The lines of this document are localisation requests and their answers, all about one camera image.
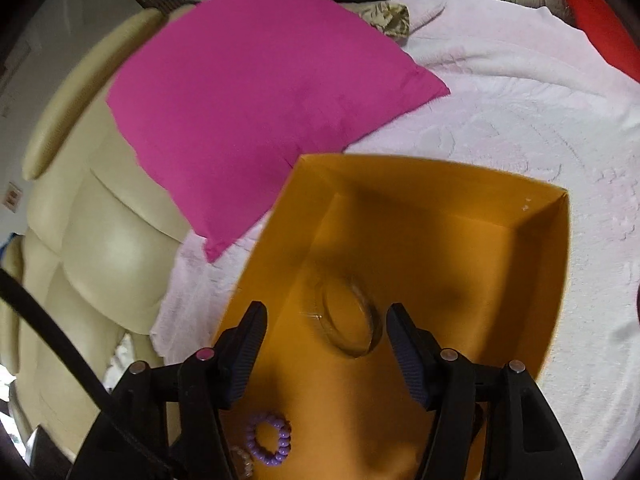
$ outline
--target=white blanket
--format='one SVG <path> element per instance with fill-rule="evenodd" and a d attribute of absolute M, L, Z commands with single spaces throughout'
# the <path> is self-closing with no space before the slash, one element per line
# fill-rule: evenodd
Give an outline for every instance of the white blanket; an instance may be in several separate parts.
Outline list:
<path fill-rule="evenodd" d="M 546 9 L 400 1 L 428 22 L 404 49 L 451 95 L 346 151 L 468 162 L 569 190 L 568 281 L 539 382 L 585 479 L 609 480 L 640 437 L 640 85 Z M 152 330 L 166 362 L 209 343 L 265 222 L 211 265 L 203 239 L 187 236 Z"/>

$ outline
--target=pink pillow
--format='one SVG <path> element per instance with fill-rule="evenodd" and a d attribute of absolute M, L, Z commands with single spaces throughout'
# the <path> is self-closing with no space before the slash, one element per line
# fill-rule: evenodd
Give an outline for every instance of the pink pillow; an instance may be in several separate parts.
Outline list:
<path fill-rule="evenodd" d="M 340 152 L 447 94 L 331 0 L 210 0 L 123 65 L 108 104 L 213 261 L 273 206 L 299 155 Z"/>

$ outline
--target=leather couch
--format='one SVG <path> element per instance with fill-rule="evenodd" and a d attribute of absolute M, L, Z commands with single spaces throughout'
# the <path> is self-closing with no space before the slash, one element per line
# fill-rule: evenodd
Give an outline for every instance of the leather couch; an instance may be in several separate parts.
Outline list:
<path fill-rule="evenodd" d="M 129 18 L 91 49 L 53 95 L 24 157 L 24 177 L 35 181 L 28 230 L 2 258 L 3 268 L 60 325 L 99 378 L 125 333 L 137 359 L 162 365 L 148 334 L 190 228 L 164 189 L 137 165 L 105 102 L 118 67 L 166 22 L 156 9 Z M 97 409 L 5 304 L 0 362 L 17 377 L 10 410 L 22 439 L 41 425 L 73 459 Z M 170 420 L 175 434 L 176 412 Z"/>

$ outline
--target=camouflage fabric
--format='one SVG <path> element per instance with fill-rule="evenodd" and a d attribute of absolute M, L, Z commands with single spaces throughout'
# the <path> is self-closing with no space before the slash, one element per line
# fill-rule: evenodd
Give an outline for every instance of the camouflage fabric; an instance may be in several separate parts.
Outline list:
<path fill-rule="evenodd" d="M 409 36 L 409 9 L 392 2 L 371 2 L 368 4 L 341 4 L 355 12 L 365 22 L 394 40 Z"/>

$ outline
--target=orange box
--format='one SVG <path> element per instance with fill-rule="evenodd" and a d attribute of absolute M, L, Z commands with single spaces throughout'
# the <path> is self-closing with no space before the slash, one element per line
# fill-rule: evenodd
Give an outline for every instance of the orange box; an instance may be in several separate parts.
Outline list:
<path fill-rule="evenodd" d="M 401 302 L 441 346 L 482 364 L 517 358 L 536 377 L 561 304 L 568 230 L 566 191 L 514 174 L 399 156 L 301 157 L 220 328 L 252 300 L 267 307 L 246 393 L 223 414 L 229 444 L 242 446 L 250 415 L 280 412 L 292 451 L 280 467 L 256 464 L 259 480 L 413 478 L 433 414 L 410 399 L 386 335 L 356 359 L 319 335 L 313 284 L 356 278 L 382 316 Z M 328 304 L 362 338 L 347 287 L 332 285 Z"/>

